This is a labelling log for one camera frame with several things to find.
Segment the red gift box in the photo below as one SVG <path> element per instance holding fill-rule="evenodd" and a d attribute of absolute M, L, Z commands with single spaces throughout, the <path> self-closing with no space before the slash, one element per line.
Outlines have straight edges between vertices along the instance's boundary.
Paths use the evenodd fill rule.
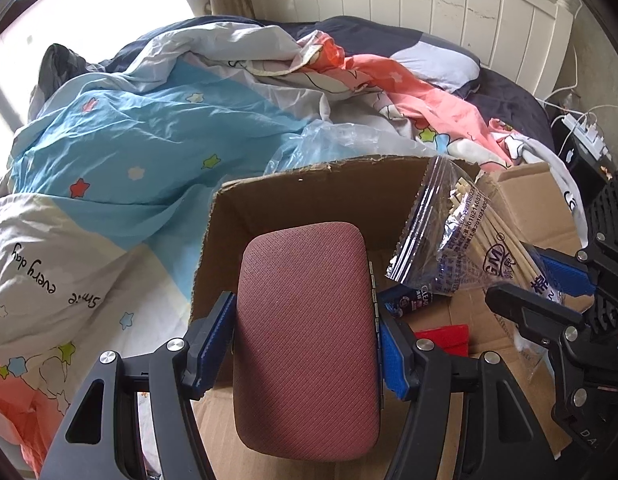
<path fill-rule="evenodd" d="M 416 330 L 415 336 L 417 339 L 430 339 L 451 356 L 469 356 L 469 328 L 466 324 Z"/>

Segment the maroon glasses case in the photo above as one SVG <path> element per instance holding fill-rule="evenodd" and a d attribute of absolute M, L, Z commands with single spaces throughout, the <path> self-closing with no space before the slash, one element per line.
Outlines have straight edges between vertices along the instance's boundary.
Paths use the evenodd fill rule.
<path fill-rule="evenodd" d="M 257 452 L 343 462 L 380 426 L 376 315 L 364 238 L 347 222 L 254 238 L 237 287 L 237 433 Z"/>

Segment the cotton swabs plastic bag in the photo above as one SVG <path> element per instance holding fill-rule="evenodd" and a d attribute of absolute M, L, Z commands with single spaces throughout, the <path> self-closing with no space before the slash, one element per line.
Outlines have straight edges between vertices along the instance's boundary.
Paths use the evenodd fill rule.
<path fill-rule="evenodd" d="M 505 222 L 460 166 L 441 156 L 428 162 L 386 278 L 444 296 L 512 283 L 562 301 L 537 249 Z"/>

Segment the dark blue cylinder bottle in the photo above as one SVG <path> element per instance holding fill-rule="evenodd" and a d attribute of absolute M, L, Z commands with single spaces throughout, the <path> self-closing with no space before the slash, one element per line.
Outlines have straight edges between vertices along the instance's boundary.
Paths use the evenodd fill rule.
<path fill-rule="evenodd" d="M 411 288 L 401 284 L 391 286 L 377 296 L 378 302 L 395 318 L 427 307 L 432 303 L 432 292 L 426 285 Z"/>

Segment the brown cardboard box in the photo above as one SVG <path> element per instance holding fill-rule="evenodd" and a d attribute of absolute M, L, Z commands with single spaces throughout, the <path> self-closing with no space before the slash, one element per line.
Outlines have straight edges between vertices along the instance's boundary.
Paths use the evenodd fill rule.
<path fill-rule="evenodd" d="M 376 286 L 386 289 L 386 267 L 396 249 L 427 162 L 417 157 L 372 156 L 234 180 L 213 197 L 202 256 L 194 278 L 192 315 L 202 318 L 221 292 L 236 289 L 243 251 L 256 236 L 304 224 L 345 221 L 363 234 Z M 571 255 L 580 246 L 574 218 L 544 162 L 478 174 L 477 184 L 499 215 L 522 238 Z M 480 290 L 439 297 L 408 316 L 414 330 L 464 324 L 469 351 L 498 352 L 514 374 L 554 452 L 569 442 L 552 419 L 553 381 L 545 365 L 529 368 Z M 254 452 L 239 439 L 233 414 L 232 362 L 225 361 L 216 385 L 194 405 L 202 443 L 220 479 L 380 479 L 394 456 L 408 408 L 392 393 L 384 397 L 375 447 L 345 463 L 283 460 Z"/>

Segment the white power strip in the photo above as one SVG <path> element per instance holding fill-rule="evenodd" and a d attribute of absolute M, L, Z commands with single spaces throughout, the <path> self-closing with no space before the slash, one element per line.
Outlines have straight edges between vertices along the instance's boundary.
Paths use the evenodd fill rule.
<path fill-rule="evenodd" d="M 592 155 L 595 160 L 609 155 L 604 136 L 597 128 L 597 122 L 588 121 L 588 115 L 575 118 L 571 114 L 562 117 L 562 123 L 567 129 L 567 138 L 575 138 Z"/>

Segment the star patterned duvet cover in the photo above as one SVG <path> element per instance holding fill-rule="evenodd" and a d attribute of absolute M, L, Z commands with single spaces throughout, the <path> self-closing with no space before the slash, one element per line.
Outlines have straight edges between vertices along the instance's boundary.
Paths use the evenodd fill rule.
<path fill-rule="evenodd" d="M 544 162 L 586 235 L 554 151 L 319 30 L 165 32 L 122 73 L 45 61 L 31 111 L 0 178 L 0 437 L 34 472 L 100 352 L 185 332 L 218 189 L 264 176 L 312 122 L 396 132 L 484 172 Z"/>

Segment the white bed headboard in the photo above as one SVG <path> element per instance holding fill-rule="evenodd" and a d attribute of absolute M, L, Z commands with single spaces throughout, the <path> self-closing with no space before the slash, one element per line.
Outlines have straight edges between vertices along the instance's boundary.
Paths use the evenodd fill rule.
<path fill-rule="evenodd" d="M 336 15 L 428 32 L 477 55 L 537 98 L 554 89 L 567 52 L 571 0 L 251 0 L 256 18 L 316 22 Z"/>

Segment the dark blue pillow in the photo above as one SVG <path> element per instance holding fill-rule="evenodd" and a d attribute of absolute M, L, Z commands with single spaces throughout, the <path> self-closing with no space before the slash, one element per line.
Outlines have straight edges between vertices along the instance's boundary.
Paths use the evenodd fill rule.
<path fill-rule="evenodd" d="M 148 32 L 103 62 L 107 73 L 122 73 L 141 50 L 165 32 L 216 23 L 252 27 L 277 26 L 299 40 L 319 30 L 329 34 L 345 55 L 374 54 L 391 58 L 418 79 L 472 104 L 485 122 L 499 119 L 524 136 L 555 150 L 550 122 L 534 96 L 505 76 L 480 66 L 479 58 L 448 40 L 420 30 L 378 24 L 365 18 L 339 15 L 317 22 L 281 23 L 242 16 L 209 15 L 190 18 Z"/>

